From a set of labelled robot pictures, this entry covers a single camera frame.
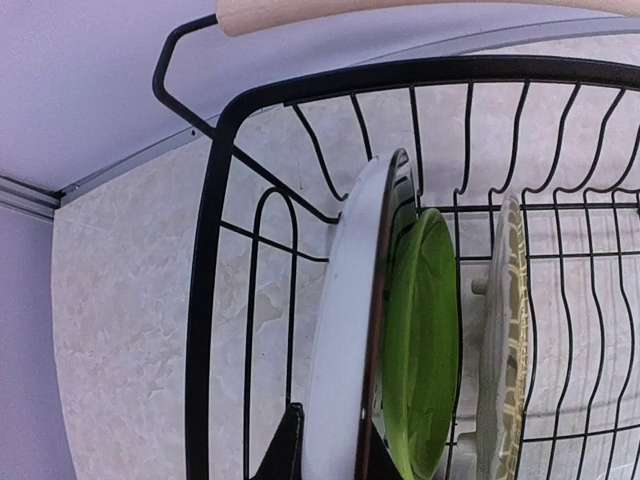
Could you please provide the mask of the green plate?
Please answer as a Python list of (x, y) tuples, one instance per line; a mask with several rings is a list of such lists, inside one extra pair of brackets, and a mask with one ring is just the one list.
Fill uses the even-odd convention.
[(430, 479), (448, 438), (459, 364), (456, 263), (442, 214), (424, 211), (391, 274), (383, 351), (389, 450), (404, 479)]

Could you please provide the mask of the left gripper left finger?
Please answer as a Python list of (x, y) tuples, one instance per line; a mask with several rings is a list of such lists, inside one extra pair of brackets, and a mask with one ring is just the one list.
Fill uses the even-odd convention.
[(251, 480), (300, 480), (304, 410), (299, 402), (289, 404)]

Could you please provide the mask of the woven bamboo tray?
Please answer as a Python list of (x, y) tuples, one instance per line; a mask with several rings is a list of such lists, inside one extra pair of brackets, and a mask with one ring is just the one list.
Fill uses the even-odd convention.
[(513, 479), (527, 387), (529, 271), (516, 195), (502, 203), (486, 279), (477, 402), (478, 479)]

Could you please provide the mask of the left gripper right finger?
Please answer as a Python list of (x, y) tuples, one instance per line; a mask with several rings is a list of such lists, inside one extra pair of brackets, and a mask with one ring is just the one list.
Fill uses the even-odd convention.
[(375, 426), (371, 429), (367, 479), (402, 480), (402, 476), (391, 459), (382, 437)]

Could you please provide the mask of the white blue-striped plate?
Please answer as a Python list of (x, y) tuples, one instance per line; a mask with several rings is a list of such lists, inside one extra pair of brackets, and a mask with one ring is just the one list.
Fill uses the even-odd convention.
[(304, 479), (367, 476), (395, 185), (410, 179), (405, 149), (377, 156), (358, 175), (340, 214), (313, 344)]

